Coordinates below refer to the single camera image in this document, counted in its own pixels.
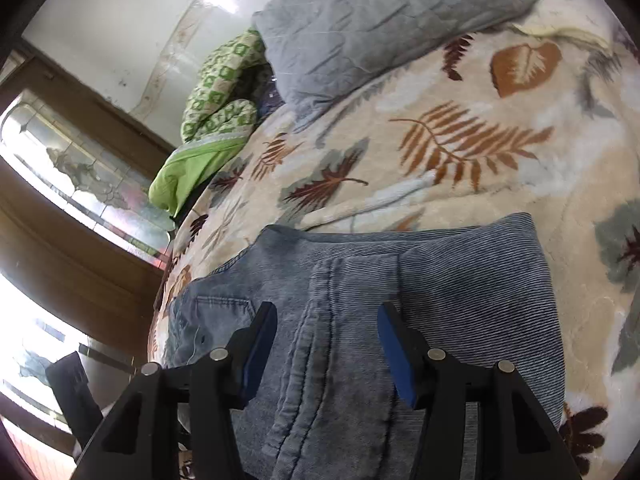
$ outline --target bed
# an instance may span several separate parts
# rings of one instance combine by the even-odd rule
[[[560,433],[612,479],[640,438],[640,54],[602,0],[540,0],[353,91],[300,131],[289,105],[211,179],[173,243],[169,306],[268,224],[318,233],[485,225],[527,212],[562,332]]]

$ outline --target gray pillowcase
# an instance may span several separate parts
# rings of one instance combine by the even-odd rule
[[[295,131],[384,71],[536,0],[272,0],[254,14]]]

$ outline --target white wall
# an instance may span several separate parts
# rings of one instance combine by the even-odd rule
[[[178,146],[185,100],[202,61],[245,30],[269,0],[232,1],[233,13],[211,0],[47,0],[24,37]]]

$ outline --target metal screw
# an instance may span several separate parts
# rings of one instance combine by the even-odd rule
[[[429,356],[429,359],[434,361],[442,361],[447,356],[445,351],[440,348],[430,348],[427,355]]]
[[[506,359],[503,359],[502,361],[498,361],[498,369],[501,372],[510,374],[516,369],[516,367],[511,361],[507,361]]]
[[[150,362],[142,365],[140,368],[140,373],[143,375],[153,375],[160,369],[160,365],[158,363]]]
[[[222,361],[226,359],[229,355],[229,352],[226,348],[214,348],[210,353],[209,357],[211,357],[214,361]]]

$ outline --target striped fabric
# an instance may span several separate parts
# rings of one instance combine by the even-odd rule
[[[263,300],[278,307],[278,333],[258,396],[234,414],[242,464],[257,478],[408,477],[424,414],[396,397],[377,336],[382,301],[463,362],[514,362],[559,425],[561,336],[528,214],[412,233],[268,226],[174,301],[166,362],[225,345]]]

